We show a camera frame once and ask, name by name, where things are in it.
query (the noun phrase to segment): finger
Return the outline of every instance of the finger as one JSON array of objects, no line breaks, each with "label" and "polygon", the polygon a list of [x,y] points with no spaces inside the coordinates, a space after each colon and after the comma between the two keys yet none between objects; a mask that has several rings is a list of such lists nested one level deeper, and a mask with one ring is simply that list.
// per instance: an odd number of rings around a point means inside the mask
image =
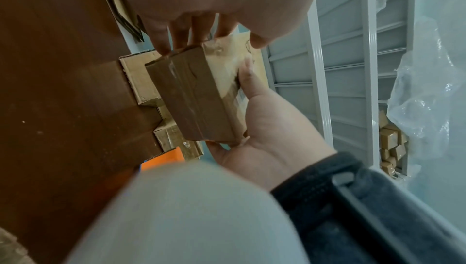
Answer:
[{"label": "finger", "polygon": [[262,47],[265,47],[273,40],[274,38],[262,38],[261,36],[251,32],[250,42],[251,46],[254,48],[260,49]]},{"label": "finger", "polygon": [[219,165],[222,165],[228,153],[228,150],[224,149],[220,144],[212,141],[206,141],[205,144],[207,145],[207,148],[209,149],[210,154],[212,155],[214,160]]},{"label": "finger", "polygon": [[248,99],[269,92],[269,89],[262,84],[262,81],[254,73],[253,68],[252,57],[248,56],[239,68],[238,73],[241,88]]},{"label": "finger", "polygon": [[215,13],[204,13],[200,16],[193,16],[191,19],[193,37],[192,44],[202,43],[209,39],[210,29],[214,24]]},{"label": "finger", "polygon": [[169,54],[171,51],[170,40],[168,39],[167,22],[158,21],[146,17],[141,17],[146,28],[147,35],[154,45],[155,50],[161,55]]},{"label": "finger", "polygon": [[214,38],[220,38],[230,35],[238,25],[238,21],[232,15],[218,16],[218,26]]},{"label": "finger", "polygon": [[173,40],[173,49],[188,46],[189,29],[191,28],[191,15],[182,14],[176,20],[170,22],[171,39]]}]

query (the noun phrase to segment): small cardboard box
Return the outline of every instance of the small cardboard box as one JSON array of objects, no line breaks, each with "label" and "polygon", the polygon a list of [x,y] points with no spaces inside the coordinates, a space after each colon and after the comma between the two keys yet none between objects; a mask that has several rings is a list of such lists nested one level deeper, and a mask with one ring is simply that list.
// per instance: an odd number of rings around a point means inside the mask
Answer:
[{"label": "small cardboard box", "polygon": [[404,155],[406,154],[406,147],[402,144],[392,148],[390,150],[390,155],[395,157],[397,161],[399,161]]},{"label": "small cardboard box", "polygon": [[383,128],[379,131],[379,138],[382,149],[392,149],[398,145],[398,134],[396,131]]},{"label": "small cardboard box", "polygon": [[164,120],[154,130],[154,134],[163,151],[180,147],[186,161],[196,159],[204,154],[199,141],[188,141],[183,138],[174,120]]},{"label": "small cardboard box", "polygon": [[388,124],[385,126],[386,129],[395,130],[398,133],[398,145],[405,144],[408,141],[408,137],[398,128],[395,124]]},{"label": "small cardboard box", "polygon": [[387,126],[389,124],[387,115],[385,114],[384,111],[379,111],[379,129],[382,129],[383,127]]},{"label": "small cardboard box", "polygon": [[390,152],[387,149],[380,150],[380,158],[383,161],[386,161],[390,157]]},{"label": "small cardboard box", "polygon": [[147,73],[145,64],[160,58],[156,51],[146,51],[138,54],[120,57],[120,63],[133,89],[137,104],[159,107],[164,102]]},{"label": "small cardboard box", "polygon": [[395,157],[390,156],[387,159],[385,159],[385,162],[389,162],[390,164],[392,164],[393,168],[397,167],[397,160]]},{"label": "small cardboard box", "polygon": [[390,176],[393,176],[393,174],[395,174],[395,168],[389,162],[381,162],[380,169],[382,169],[385,173],[387,173]]},{"label": "small cardboard box", "polygon": [[239,87],[238,68],[254,52],[249,33],[241,33],[189,46],[146,65],[187,140],[241,142],[248,99]]}]

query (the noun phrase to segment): hand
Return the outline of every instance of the hand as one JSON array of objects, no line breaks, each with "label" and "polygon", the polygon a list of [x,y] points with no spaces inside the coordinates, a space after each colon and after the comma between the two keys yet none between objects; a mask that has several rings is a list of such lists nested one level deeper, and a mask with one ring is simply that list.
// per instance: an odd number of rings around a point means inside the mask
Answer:
[{"label": "hand", "polygon": [[249,99],[249,137],[229,151],[207,142],[217,163],[270,191],[300,170],[336,153],[297,108],[263,86],[252,71],[250,58],[240,67],[239,80]]},{"label": "hand", "polygon": [[251,30],[250,42],[261,48],[299,25],[313,0],[128,0],[162,55],[174,48],[207,40],[215,13],[220,13],[216,37],[229,35],[238,23]]}]

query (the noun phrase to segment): brown wooden surface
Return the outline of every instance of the brown wooden surface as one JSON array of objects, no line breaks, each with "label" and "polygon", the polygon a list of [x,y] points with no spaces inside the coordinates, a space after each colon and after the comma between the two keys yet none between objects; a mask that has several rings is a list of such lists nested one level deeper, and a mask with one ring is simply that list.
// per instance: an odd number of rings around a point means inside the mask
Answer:
[{"label": "brown wooden surface", "polygon": [[106,203],[89,189],[160,152],[128,53],[105,0],[0,0],[0,226],[39,264],[59,263]]}]

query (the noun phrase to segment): dark gray sleeve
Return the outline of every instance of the dark gray sleeve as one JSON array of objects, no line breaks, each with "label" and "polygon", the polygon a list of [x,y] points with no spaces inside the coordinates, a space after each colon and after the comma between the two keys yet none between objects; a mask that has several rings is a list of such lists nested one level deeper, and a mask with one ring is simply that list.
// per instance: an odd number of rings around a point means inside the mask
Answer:
[{"label": "dark gray sleeve", "polygon": [[382,174],[338,153],[309,166],[272,191],[297,229],[311,263],[376,263],[333,208],[331,177],[353,172],[353,194],[421,263],[466,263],[454,237],[415,206]]}]

